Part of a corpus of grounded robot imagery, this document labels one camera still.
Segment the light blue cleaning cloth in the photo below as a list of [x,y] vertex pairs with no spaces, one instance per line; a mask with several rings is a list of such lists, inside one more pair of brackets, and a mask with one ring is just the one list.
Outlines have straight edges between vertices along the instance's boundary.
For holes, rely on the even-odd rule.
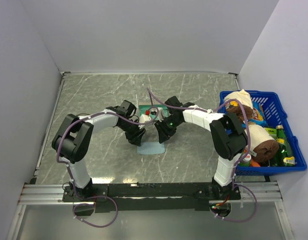
[[165,153],[165,145],[163,143],[155,142],[143,142],[137,147],[137,153],[139,155],[157,155]]

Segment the grey-brown glasses case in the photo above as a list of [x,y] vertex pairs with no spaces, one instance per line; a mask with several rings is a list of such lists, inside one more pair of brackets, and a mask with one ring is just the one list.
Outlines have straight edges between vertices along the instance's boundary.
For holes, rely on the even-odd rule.
[[155,104],[154,107],[149,104],[140,104],[138,109],[139,115],[148,115],[152,118],[155,117],[155,115],[158,113],[158,110],[158,118],[164,118],[170,115],[168,108],[162,104]]

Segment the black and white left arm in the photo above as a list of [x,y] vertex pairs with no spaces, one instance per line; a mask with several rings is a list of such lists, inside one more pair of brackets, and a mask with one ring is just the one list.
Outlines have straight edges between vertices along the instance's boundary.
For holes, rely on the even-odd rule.
[[69,114],[63,120],[52,140],[52,148],[57,152],[56,161],[66,165],[70,186],[79,200],[87,201],[93,195],[93,182],[84,160],[92,134],[118,127],[130,144],[140,146],[146,130],[131,120],[135,111],[136,107],[124,100],[121,105],[109,106],[98,113],[83,117]]

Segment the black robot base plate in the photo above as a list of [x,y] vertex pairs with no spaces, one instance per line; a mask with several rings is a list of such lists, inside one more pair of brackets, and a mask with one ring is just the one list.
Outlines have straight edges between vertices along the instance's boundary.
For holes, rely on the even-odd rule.
[[63,202],[88,203],[96,213],[190,209],[208,211],[211,203],[240,200],[240,191],[213,182],[93,184],[86,191],[64,189]]

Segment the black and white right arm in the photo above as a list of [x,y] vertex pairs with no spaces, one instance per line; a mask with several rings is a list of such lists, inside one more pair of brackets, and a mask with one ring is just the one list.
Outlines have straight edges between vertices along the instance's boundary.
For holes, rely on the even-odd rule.
[[177,97],[170,97],[164,105],[169,116],[155,123],[159,142],[169,140],[182,123],[197,125],[211,132],[215,151],[218,153],[217,169],[212,178],[212,193],[223,199],[233,189],[236,162],[248,145],[248,136],[234,113],[217,113],[188,102],[181,103]]

